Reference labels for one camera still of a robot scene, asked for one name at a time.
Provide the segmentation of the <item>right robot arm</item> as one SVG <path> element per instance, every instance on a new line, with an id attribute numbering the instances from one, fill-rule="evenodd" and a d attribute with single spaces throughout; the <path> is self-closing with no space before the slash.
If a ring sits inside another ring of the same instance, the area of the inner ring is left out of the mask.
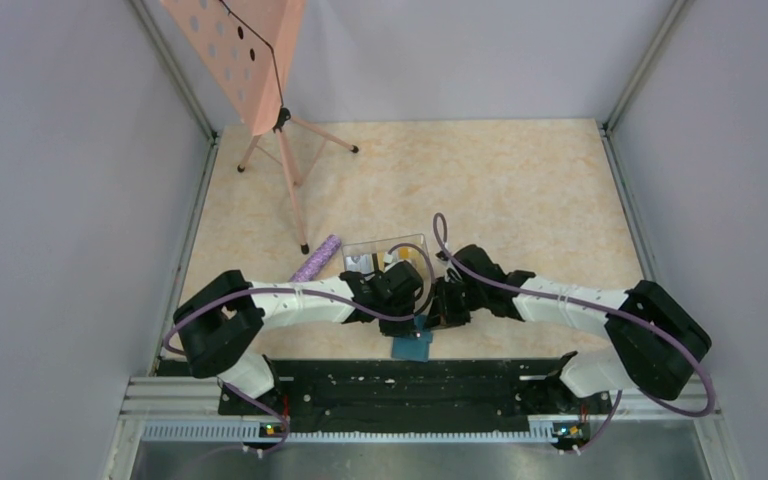
<path id="1" fill-rule="evenodd" d="M 563 285 L 530 271 L 504 271 L 475 244 L 458 250 L 438 280 L 442 324 L 455 326 L 474 311 L 500 318 L 560 325 L 606 341 L 569 356 L 546 385 L 549 404 L 572 412 L 586 397 L 636 388 L 653 399 L 679 397 L 712 346 L 711 337 L 659 284 L 641 280 L 625 290 Z"/>

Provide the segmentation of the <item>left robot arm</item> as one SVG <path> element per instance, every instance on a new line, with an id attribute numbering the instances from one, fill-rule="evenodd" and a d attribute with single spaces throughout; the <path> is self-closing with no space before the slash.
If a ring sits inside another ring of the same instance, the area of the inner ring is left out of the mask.
<path id="1" fill-rule="evenodd" d="M 252 410 L 268 413 L 281 388 L 269 360 L 249 349 L 260 332 L 311 323 L 410 327 L 423 291 L 422 277 L 406 261 L 369 274 L 284 284 L 249 282 L 230 270 L 178 307 L 164 346 L 185 358 L 191 377 L 218 379 L 241 392 Z"/>

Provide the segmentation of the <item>clear plastic card box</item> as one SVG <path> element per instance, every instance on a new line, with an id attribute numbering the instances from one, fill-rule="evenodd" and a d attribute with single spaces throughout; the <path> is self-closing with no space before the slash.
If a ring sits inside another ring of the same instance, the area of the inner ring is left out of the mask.
<path id="1" fill-rule="evenodd" d="M 384 271 L 388 268 L 384 265 L 384 259 L 383 259 L 384 253 L 401 246 L 410 246 L 417 249 L 420 253 L 421 252 L 428 253 L 425 236 L 423 234 L 413 234 L 413 235 L 394 237 L 394 238 L 388 238 L 388 239 L 373 240 L 368 242 L 345 244 L 341 247 L 343 264 L 344 264 L 345 256 L 374 253 L 377 255 L 377 263 L 378 263 L 377 270 Z M 423 279 L 427 280 L 430 278 L 430 272 L 425 260 L 422 266 L 420 266 L 419 268 L 416 268 L 416 267 L 414 268 L 418 271 L 419 275 Z"/>

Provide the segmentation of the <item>blue leather card holder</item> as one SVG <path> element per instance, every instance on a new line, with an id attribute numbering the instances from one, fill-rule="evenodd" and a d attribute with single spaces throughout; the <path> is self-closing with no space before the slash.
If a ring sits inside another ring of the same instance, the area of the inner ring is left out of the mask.
<path id="1" fill-rule="evenodd" d="M 414 324 L 416 331 L 406 337 L 396 337 L 392 341 L 390 358 L 400 361 L 426 363 L 430 357 L 433 333 L 426 327 L 426 315 L 418 315 Z"/>

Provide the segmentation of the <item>silver credit card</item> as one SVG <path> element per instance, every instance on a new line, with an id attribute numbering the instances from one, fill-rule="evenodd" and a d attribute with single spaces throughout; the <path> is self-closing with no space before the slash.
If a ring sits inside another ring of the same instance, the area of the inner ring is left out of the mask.
<path id="1" fill-rule="evenodd" d="M 378 269 L 377 255 L 374 253 L 345 256 L 344 264 L 347 271 L 361 274 L 374 273 Z"/>

